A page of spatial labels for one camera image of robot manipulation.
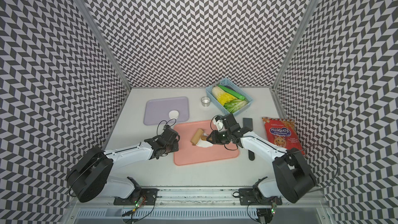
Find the white dough piece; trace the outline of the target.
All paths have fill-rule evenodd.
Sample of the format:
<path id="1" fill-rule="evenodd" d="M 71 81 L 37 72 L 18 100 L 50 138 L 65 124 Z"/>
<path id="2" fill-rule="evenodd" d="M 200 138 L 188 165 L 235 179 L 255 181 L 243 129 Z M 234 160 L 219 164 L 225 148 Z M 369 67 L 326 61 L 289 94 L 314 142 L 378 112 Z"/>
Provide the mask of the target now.
<path id="1" fill-rule="evenodd" d="M 208 148 L 212 147 L 213 144 L 209 141 L 199 140 L 196 144 L 197 147 Z"/>

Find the wooden rolling pin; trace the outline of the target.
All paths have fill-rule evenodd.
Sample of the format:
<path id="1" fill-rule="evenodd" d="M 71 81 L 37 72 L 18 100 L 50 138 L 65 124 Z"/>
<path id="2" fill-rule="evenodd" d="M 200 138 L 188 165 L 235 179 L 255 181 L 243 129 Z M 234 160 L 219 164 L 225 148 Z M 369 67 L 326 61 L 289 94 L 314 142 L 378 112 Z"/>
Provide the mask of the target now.
<path id="1" fill-rule="evenodd" d="M 199 140 L 207 141 L 207 139 L 206 139 L 207 136 L 208 135 L 205 133 L 205 131 L 203 129 L 198 129 L 190 142 L 193 146 L 196 146 L 196 144 Z"/>

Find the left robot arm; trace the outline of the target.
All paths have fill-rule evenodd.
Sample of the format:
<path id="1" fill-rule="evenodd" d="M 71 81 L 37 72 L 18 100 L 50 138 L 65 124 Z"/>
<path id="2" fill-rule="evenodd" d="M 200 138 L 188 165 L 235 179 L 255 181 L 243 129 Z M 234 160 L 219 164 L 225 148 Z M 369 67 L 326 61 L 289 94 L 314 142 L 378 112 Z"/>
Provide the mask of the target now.
<path id="1" fill-rule="evenodd" d="M 141 161 L 149 161 L 178 151 L 180 135 L 166 126 L 160 135 L 139 144 L 114 150 L 89 149 L 67 173 L 69 195 L 81 203 L 98 196 L 131 199 L 140 196 L 140 185 L 132 177 L 111 173 Z"/>

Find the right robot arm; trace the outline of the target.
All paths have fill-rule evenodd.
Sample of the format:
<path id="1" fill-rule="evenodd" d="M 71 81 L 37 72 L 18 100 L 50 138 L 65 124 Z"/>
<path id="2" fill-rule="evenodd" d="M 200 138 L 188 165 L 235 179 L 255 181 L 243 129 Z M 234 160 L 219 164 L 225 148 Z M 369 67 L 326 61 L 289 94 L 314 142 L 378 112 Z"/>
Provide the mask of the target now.
<path id="1" fill-rule="evenodd" d="M 252 128 L 241 127 L 233 114 L 215 116 L 210 126 L 216 129 L 211 130 L 206 141 L 213 145 L 235 144 L 264 159 L 273 168 L 273 176 L 259 179 L 252 187 L 257 203 L 266 204 L 278 197 L 296 203 L 317 185 L 301 150 L 272 144 L 255 134 Z"/>

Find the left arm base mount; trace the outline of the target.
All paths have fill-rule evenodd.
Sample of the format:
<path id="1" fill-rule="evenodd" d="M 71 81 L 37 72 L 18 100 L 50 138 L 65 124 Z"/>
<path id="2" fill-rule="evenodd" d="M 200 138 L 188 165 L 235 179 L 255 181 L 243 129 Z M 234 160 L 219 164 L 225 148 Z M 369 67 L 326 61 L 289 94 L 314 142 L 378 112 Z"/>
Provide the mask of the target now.
<path id="1" fill-rule="evenodd" d="M 129 180 L 129 182 L 131 182 L 134 185 L 134 190 L 126 199 L 115 197 L 114 205 L 135 206 L 135 207 L 142 207 L 144 205 L 155 206 L 159 189 L 157 188 L 143 189 L 134 178 L 127 177 L 127 179 Z"/>

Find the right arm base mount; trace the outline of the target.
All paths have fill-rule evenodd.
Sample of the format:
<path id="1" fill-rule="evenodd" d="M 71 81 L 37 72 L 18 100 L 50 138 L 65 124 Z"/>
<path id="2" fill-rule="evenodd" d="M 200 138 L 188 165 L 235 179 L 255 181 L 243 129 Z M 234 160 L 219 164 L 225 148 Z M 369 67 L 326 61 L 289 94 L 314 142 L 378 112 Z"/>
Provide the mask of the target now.
<path id="1" fill-rule="evenodd" d="M 279 196 L 265 197 L 259 190 L 259 183 L 267 179 L 263 177 L 259 179 L 252 188 L 240 188 L 238 191 L 232 193 L 234 198 L 238 198 L 241 205 L 257 204 L 266 206 L 279 206 L 282 205 L 282 199 Z"/>

